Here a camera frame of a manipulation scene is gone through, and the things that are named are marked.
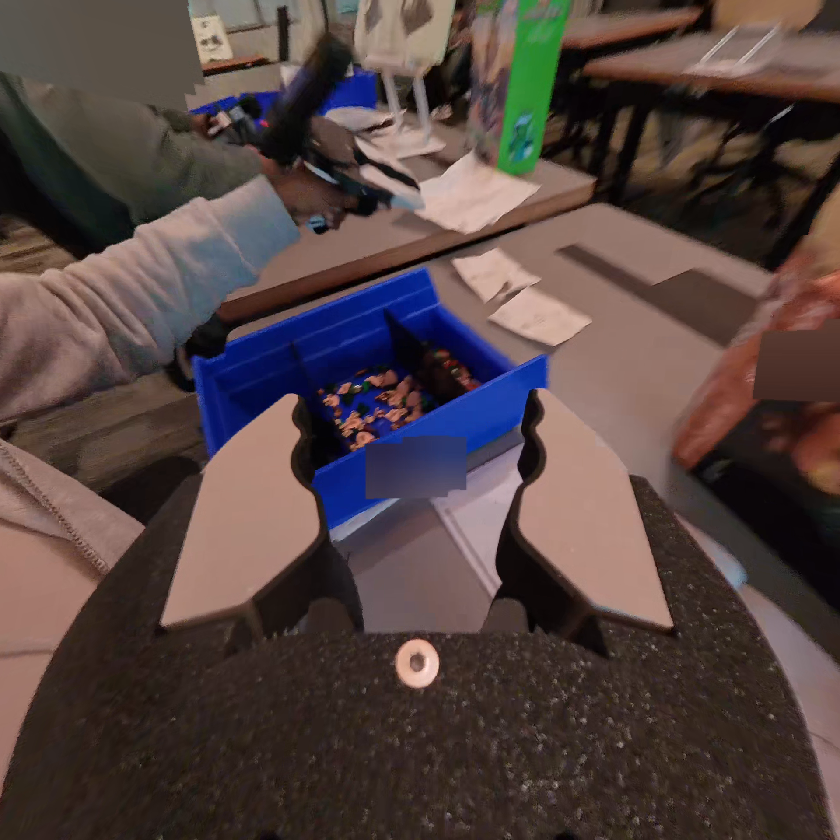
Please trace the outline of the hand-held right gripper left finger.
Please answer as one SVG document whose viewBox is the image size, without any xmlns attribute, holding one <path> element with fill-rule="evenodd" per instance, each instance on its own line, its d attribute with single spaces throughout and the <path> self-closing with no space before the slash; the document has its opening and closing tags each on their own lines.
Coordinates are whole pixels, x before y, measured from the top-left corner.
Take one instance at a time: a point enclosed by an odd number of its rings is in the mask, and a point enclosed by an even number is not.
<svg viewBox="0 0 840 840">
<path fill-rule="evenodd" d="M 205 467 L 161 614 L 169 633 L 233 621 L 255 640 L 326 602 L 328 627 L 362 630 L 358 588 L 313 485 L 308 407 L 287 394 Z"/>
</svg>

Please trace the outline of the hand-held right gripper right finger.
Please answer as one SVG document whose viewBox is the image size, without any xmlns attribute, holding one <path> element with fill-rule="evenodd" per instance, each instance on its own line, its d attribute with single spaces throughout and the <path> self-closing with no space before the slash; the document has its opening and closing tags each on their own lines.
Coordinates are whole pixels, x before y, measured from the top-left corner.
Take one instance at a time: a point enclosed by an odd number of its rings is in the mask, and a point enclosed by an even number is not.
<svg viewBox="0 0 840 840">
<path fill-rule="evenodd" d="M 549 391 L 521 420 L 521 478 L 496 554 L 492 632 L 541 631 L 607 653 L 601 623 L 676 638 L 631 477 Z"/>
</svg>

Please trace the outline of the blue plastic bin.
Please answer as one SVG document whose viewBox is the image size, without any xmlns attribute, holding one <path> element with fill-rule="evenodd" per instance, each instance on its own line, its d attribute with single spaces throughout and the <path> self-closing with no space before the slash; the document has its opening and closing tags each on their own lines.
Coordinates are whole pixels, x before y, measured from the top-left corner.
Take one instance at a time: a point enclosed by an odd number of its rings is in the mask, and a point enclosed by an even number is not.
<svg viewBox="0 0 840 840">
<path fill-rule="evenodd" d="M 281 76 L 279 90 L 246 91 L 234 96 L 210 101 L 196 108 L 191 108 L 189 113 L 193 115 L 209 114 L 214 116 L 221 111 L 229 112 L 231 109 L 236 109 L 237 106 L 241 105 L 243 100 L 251 98 L 259 105 L 261 118 L 267 119 L 267 114 L 272 109 L 274 101 L 283 95 L 283 91 L 291 83 L 290 79 L 297 72 L 297 68 L 292 65 L 280 65 L 280 69 L 282 71 L 288 70 L 289 73 Z M 377 76 L 372 71 L 356 67 L 326 97 L 320 109 L 316 111 L 316 114 L 318 116 L 326 116 L 331 110 L 343 108 L 375 110 L 377 108 L 377 102 Z"/>
<path fill-rule="evenodd" d="M 413 359 L 422 343 L 448 349 L 482 386 L 360 451 L 342 454 L 315 391 L 373 364 Z M 366 496 L 366 447 L 390 438 L 445 436 L 463 438 L 465 455 L 471 455 L 518 427 L 530 392 L 549 383 L 545 355 L 511 362 L 446 309 L 425 268 L 230 341 L 218 356 L 198 358 L 193 369 L 210 456 L 282 396 L 304 399 L 315 436 L 313 484 L 331 529 L 384 502 Z"/>
</svg>

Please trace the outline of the white printed board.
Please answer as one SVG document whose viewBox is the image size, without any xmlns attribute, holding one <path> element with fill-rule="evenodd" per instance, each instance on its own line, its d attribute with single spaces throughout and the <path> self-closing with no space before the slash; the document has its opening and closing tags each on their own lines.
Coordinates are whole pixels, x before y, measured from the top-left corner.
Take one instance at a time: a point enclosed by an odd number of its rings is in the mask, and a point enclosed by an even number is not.
<svg viewBox="0 0 840 840">
<path fill-rule="evenodd" d="M 380 78 L 392 126 L 373 132 L 373 144 L 390 156 L 410 159 L 441 151 L 435 137 L 426 77 L 445 58 L 454 1 L 361 1 L 353 47 L 363 68 Z M 416 120 L 403 113 L 398 78 L 412 82 Z"/>
</svg>

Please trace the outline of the white instruction booklet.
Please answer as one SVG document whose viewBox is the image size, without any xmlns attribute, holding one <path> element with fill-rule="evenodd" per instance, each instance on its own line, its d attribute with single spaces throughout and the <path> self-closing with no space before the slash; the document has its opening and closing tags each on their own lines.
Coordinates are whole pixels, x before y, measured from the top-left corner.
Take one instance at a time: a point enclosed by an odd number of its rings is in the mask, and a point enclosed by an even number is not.
<svg viewBox="0 0 840 840">
<path fill-rule="evenodd" d="M 495 545 L 521 447 L 510 435 L 477 455 L 467 488 L 442 500 L 398 500 L 331 535 L 348 557 L 366 629 L 476 631 L 495 593 Z M 673 476 L 668 500 L 689 501 L 687 531 L 739 593 L 791 683 L 838 818 L 838 615 L 746 535 L 708 494 Z"/>
</svg>

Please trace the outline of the white paper sheet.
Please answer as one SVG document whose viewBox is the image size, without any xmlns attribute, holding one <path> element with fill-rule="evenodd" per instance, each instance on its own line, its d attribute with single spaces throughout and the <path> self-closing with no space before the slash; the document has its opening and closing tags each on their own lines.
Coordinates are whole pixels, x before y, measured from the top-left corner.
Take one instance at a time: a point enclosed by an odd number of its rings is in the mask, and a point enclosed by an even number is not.
<svg viewBox="0 0 840 840">
<path fill-rule="evenodd" d="M 488 321 L 525 340 L 556 348 L 588 327 L 592 318 L 532 286 L 503 303 Z"/>
<path fill-rule="evenodd" d="M 501 303 L 541 281 L 539 276 L 524 269 L 500 248 L 492 248 L 481 255 L 452 259 L 451 266 L 484 304 Z"/>
<path fill-rule="evenodd" d="M 473 151 L 420 186 L 424 206 L 414 214 L 463 235 L 495 224 L 540 189 L 485 164 Z"/>
</svg>

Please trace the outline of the pile of small colourful bricks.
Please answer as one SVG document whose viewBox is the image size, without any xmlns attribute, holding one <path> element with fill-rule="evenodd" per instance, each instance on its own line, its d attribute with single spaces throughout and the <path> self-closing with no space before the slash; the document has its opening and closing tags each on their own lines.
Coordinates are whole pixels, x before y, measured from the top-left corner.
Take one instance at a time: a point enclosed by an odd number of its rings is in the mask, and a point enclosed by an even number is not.
<svg viewBox="0 0 840 840">
<path fill-rule="evenodd" d="M 481 386 L 482 380 L 448 349 L 422 343 L 413 359 L 370 365 L 321 385 L 315 395 L 328 430 L 349 455 Z"/>
</svg>

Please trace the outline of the black flower print box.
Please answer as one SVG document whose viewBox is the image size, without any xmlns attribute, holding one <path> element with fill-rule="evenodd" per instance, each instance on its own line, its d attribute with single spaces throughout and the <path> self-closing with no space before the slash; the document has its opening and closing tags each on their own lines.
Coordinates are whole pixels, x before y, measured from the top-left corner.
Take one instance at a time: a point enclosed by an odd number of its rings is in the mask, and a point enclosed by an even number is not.
<svg viewBox="0 0 840 840">
<path fill-rule="evenodd" d="M 673 447 L 709 487 L 757 480 L 761 512 L 801 511 L 838 542 L 838 246 L 807 238 L 697 392 Z"/>
</svg>

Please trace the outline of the green cardboard box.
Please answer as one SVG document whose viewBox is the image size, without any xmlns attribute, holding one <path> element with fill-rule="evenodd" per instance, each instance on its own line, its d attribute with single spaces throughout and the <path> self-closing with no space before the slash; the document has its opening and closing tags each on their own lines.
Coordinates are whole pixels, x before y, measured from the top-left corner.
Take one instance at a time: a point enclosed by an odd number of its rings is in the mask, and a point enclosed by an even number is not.
<svg viewBox="0 0 840 840">
<path fill-rule="evenodd" d="M 568 1 L 482 1 L 471 26 L 469 147 L 510 175 L 533 172 L 568 19 Z"/>
</svg>

